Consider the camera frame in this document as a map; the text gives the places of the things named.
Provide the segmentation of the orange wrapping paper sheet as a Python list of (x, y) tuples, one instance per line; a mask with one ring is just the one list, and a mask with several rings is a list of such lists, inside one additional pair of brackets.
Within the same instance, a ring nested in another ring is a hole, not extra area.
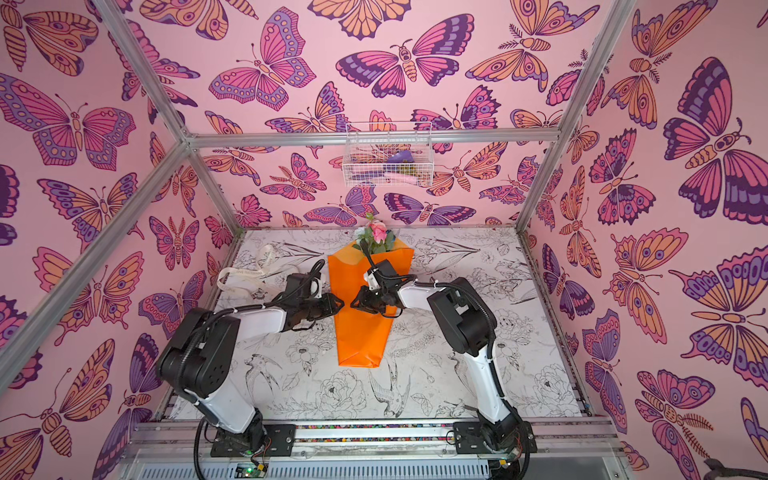
[(410, 272), (414, 250), (396, 240), (394, 249), (366, 257), (349, 244), (328, 257), (331, 292), (345, 306), (334, 317), (338, 364), (376, 368), (380, 365), (397, 309), (368, 291), (364, 275), (372, 264), (387, 261), (394, 272)]

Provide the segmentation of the white fake flower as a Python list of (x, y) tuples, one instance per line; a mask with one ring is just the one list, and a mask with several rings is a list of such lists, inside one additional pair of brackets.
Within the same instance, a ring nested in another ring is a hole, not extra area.
[(359, 227), (354, 231), (354, 245), (353, 247), (364, 253), (372, 253), (374, 247), (377, 244), (375, 238), (375, 231), (371, 223)]

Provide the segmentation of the pink fake rose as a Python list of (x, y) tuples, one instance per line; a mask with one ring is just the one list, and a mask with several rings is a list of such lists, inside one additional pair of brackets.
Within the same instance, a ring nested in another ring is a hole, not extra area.
[(363, 238), (367, 243), (368, 251), (373, 254), (388, 252), (391, 249), (390, 230), (372, 213), (367, 213), (366, 219), (368, 223)]

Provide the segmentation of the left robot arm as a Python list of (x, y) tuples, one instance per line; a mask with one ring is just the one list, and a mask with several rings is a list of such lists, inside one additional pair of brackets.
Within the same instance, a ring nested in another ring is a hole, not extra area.
[(344, 301), (322, 291), (324, 260), (287, 277), (285, 290), (265, 304), (185, 314), (156, 364), (157, 377), (193, 405), (225, 440), (245, 451), (266, 438), (263, 416), (229, 377), (236, 345), (270, 334), (304, 331), (338, 314)]

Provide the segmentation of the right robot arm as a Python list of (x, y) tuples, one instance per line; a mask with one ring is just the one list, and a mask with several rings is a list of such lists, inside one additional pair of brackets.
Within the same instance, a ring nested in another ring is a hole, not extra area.
[(352, 307), (366, 313), (399, 313), (419, 309), (433, 314), (454, 353), (463, 358), (476, 396), (480, 434), (493, 452), (525, 453), (530, 449), (530, 425), (507, 398), (495, 362), (497, 319), (471, 286), (458, 277), (451, 282), (420, 281), (399, 274), (385, 260), (363, 275), (365, 284)]

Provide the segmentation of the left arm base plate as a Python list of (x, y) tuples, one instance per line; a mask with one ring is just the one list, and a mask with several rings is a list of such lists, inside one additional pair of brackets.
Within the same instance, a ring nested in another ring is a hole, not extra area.
[(262, 424), (249, 427), (244, 433), (218, 429), (210, 456), (218, 457), (290, 457), (295, 445), (296, 424)]

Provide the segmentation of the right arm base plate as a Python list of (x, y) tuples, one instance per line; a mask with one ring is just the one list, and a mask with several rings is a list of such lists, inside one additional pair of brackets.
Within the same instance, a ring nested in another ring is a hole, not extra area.
[(459, 454), (511, 454), (538, 452), (529, 422), (489, 424), (481, 421), (459, 421), (452, 425), (453, 444)]

